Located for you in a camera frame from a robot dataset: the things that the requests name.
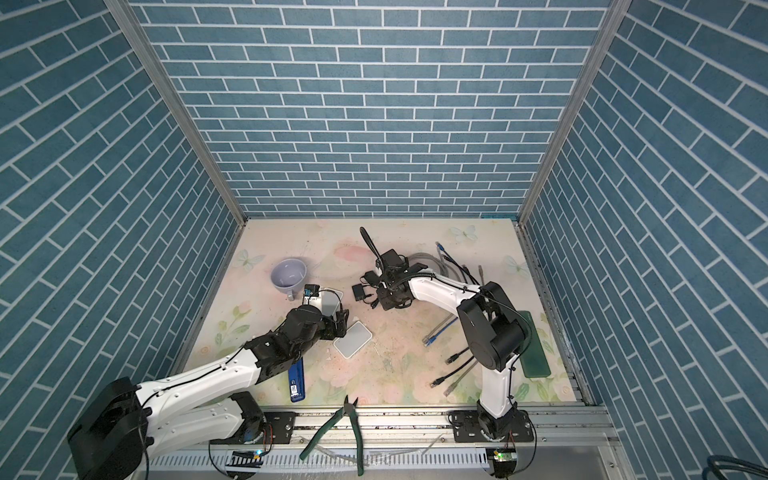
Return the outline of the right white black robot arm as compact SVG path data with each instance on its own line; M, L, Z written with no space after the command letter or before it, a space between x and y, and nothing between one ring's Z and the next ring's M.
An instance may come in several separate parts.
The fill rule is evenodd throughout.
M415 301L427 302L458 318L472 359L483 367L477 403L483 433L498 440L512 430L516 403L511 393L514 364L531 342L532 327L516 310L501 285L480 285L469 270L440 246L444 259L460 271L457 280L427 266L410 264L390 249L379 252L365 228L361 236L376 257L375 268L363 279L376 290L385 310L404 309Z

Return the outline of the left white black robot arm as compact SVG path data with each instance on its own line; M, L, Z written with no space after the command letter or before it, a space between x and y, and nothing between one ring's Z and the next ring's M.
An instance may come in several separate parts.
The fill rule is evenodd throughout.
M296 364L320 340L342 338L349 311L291 309L274 331L234 353L160 380L122 377L104 386L67 435L81 479L126 479L150 459L207 441L246 443L263 429L250 393Z

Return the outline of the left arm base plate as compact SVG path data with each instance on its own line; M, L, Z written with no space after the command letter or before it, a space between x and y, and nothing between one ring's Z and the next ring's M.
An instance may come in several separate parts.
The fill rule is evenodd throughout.
M292 411L267 411L256 423L241 426L226 439L215 439L214 445L288 444L293 435L297 414Z

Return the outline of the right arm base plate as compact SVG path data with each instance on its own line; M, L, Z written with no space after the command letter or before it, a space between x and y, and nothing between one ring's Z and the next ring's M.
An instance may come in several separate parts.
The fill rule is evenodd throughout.
M533 424L528 412L511 409L503 417L494 418L484 410L454 410L448 413L456 443L533 442Z

